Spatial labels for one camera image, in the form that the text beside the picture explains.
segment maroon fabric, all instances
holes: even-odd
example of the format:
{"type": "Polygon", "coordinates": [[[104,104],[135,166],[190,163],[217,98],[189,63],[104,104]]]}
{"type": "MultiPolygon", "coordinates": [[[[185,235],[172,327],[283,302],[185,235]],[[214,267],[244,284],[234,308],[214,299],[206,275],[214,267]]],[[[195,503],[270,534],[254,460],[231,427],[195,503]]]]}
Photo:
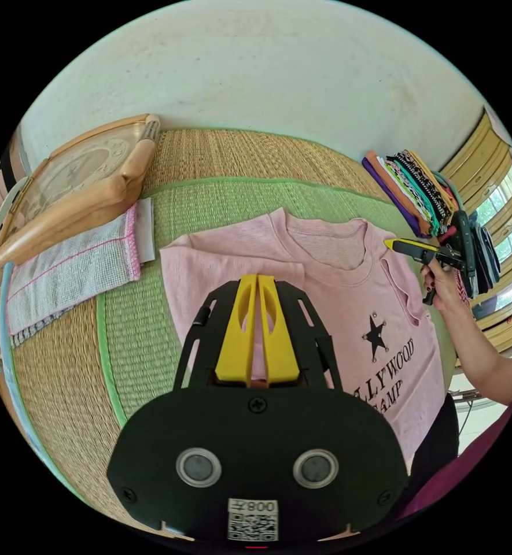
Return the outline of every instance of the maroon fabric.
{"type": "Polygon", "coordinates": [[[424,509],[451,491],[483,458],[495,443],[512,415],[512,403],[478,438],[476,438],[453,462],[434,475],[406,506],[399,518],[424,509]]]}

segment pink t-shirt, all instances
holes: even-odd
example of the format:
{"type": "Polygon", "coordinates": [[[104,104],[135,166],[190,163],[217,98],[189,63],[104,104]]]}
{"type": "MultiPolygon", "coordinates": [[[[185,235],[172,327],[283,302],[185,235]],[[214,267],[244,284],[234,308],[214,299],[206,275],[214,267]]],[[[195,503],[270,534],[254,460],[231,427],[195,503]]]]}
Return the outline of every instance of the pink t-shirt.
{"type": "MultiPolygon", "coordinates": [[[[179,340],[223,283],[251,273],[291,283],[306,292],[333,338],[343,390],[385,416],[408,461],[445,391],[435,327],[405,256],[383,243],[392,237],[366,220],[299,220],[282,208],[182,236],[160,251],[179,340]]],[[[258,322],[256,330],[252,378],[264,379],[258,322]]]]}

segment orange cloth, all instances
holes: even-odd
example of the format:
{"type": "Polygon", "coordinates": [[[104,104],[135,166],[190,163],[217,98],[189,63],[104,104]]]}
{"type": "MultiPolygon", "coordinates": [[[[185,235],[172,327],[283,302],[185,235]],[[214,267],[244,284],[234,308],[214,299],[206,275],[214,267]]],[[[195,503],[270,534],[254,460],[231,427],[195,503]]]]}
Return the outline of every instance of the orange cloth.
{"type": "Polygon", "coordinates": [[[429,178],[429,180],[435,186],[435,189],[439,191],[439,194],[443,198],[443,201],[445,202],[447,209],[451,213],[451,216],[448,219],[448,222],[450,223],[452,215],[454,214],[454,206],[455,206],[454,198],[451,195],[449,195],[445,191],[445,189],[442,188],[441,185],[439,185],[439,182],[437,181],[437,179],[435,179],[435,176],[431,173],[431,170],[423,163],[422,159],[413,150],[409,150],[408,153],[414,159],[415,163],[419,165],[420,168],[422,168],[424,174],[429,178]]]}
{"type": "Polygon", "coordinates": [[[385,171],[385,168],[377,160],[376,153],[373,150],[370,150],[366,154],[365,158],[373,167],[373,169],[377,172],[379,177],[383,180],[385,185],[389,188],[389,191],[400,202],[400,204],[402,204],[402,206],[404,206],[404,208],[416,218],[419,225],[419,230],[424,235],[430,235],[431,225],[429,224],[429,222],[423,219],[422,215],[419,213],[414,203],[400,190],[400,187],[396,184],[393,177],[385,171]]]}

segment person's hand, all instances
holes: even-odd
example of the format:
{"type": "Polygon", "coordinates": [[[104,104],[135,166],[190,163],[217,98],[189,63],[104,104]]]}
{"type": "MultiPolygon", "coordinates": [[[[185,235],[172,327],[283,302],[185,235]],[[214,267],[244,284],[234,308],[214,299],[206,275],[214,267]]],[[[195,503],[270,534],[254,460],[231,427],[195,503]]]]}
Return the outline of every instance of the person's hand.
{"type": "Polygon", "coordinates": [[[439,312],[452,310],[461,303],[460,294],[454,271],[450,266],[442,267],[434,258],[429,264],[422,266],[421,274],[424,276],[424,285],[428,291],[435,288],[436,295],[433,297],[433,306],[439,312]]]}

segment woven straw mat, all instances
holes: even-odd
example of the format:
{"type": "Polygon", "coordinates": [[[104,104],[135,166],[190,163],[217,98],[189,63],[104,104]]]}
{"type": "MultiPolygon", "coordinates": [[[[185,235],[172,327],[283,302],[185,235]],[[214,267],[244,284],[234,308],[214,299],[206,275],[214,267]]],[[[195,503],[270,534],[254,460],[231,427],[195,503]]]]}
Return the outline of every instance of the woven straw mat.
{"type": "MultiPolygon", "coordinates": [[[[153,198],[158,249],[184,233],[246,220],[280,206],[302,218],[345,221],[361,216],[397,235],[409,235],[406,222],[391,204],[341,190],[351,183],[349,179],[359,191],[373,190],[379,196],[359,164],[319,145],[244,131],[181,130],[160,139],[143,195],[153,198]],[[270,153],[267,170],[266,152],[270,153]],[[321,166],[323,160],[330,166],[321,166]],[[202,168],[205,175],[200,175],[202,168]],[[337,189],[293,179],[173,184],[220,173],[238,175],[243,168],[250,177],[290,174],[337,189]]],[[[443,367],[452,369],[454,350],[443,348],[450,345],[446,328],[435,312],[432,316],[443,367]]],[[[124,418],[130,417],[169,391],[179,351],[159,260],[143,267],[140,282],[82,303],[14,350],[23,401],[56,466],[93,508],[137,528],[143,527],[128,516],[105,477],[120,429],[117,415],[121,411],[124,418]],[[101,345],[96,314],[100,307],[105,316],[101,345]],[[104,367],[100,348],[108,355],[104,367]]]]}

